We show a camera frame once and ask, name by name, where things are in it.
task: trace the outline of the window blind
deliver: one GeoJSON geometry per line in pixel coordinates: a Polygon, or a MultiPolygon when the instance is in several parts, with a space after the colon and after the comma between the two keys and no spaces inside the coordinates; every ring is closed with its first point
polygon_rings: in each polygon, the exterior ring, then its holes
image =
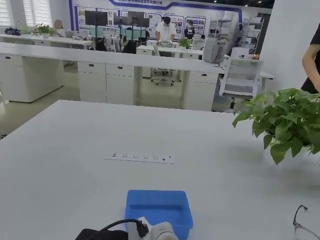
{"type": "Polygon", "coordinates": [[[0,26],[4,27],[12,25],[7,1],[8,0],[0,0],[0,26]]]}
{"type": "Polygon", "coordinates": [[[49,0],[23,0],[23,6],[28,26],[34,27],[43,24],[52,27],[49,0]]]}

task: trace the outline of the blue plastic container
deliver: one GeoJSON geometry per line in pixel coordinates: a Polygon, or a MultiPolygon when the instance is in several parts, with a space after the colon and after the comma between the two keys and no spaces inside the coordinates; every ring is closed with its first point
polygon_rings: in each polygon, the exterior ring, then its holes
{"type": "Polygon", "coordinates": [[[145,217],[151,225],[169,222],[179,240],[186,240],[194,225],[184,191],[129,190],[124,217],[145,217]]]}

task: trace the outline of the power strip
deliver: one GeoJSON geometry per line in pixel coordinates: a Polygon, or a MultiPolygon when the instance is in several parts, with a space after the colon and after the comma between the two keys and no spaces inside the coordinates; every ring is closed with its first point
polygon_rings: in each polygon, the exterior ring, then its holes
{"type": "Polygon", "coordinates": [[[175,158],[171,155],[168,156],[158,156],[150,154],[129,154],[121,152],[113,152],[110,156],[104,158],[105,160],[118,160],[118,161],[128,161],[128,162],[145,162],[145,163],[155,163],[155,164],[174,164],[176,162],[175,158]]]}

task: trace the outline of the pothos plant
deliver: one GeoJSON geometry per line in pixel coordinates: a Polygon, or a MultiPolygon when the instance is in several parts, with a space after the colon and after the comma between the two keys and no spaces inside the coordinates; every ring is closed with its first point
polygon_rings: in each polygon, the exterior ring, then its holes
{"type": "Polygon", "coordinates": [[[179,39],[178,44],[180,47],[188,49],[191,45],[191,41],[188,38],[181,38],[179,39]]]}
{"type": "Polygon", "coordinates": [[[252,121],[252,134],[265,134],[264,149],[278,165],[288,150],[295,157],[303,147],[311,154],[320,152],[320,94],[290,88],[261,94],[245,103],[232,125],[252,121]]]}

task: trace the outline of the eyeglasses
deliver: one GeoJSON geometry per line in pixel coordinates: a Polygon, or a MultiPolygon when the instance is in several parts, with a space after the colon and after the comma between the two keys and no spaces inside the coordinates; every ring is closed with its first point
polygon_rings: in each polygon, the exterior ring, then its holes
{"type": "Polygon", "coordinates": [[[298,209],[295,212],[294,219],[293,219],[293,226],[294,226],[294,235],[297,240],[314,240],[317,238],[320,240],[320,236],[316,234],[315,232],[311,231],[310,229],[306,228],[305,226],[302,226],[296,221],[297,213],[299,209],[303,208],[304,211],[307,211],[308,208],[306,206],[300,205],[298,209]]]}

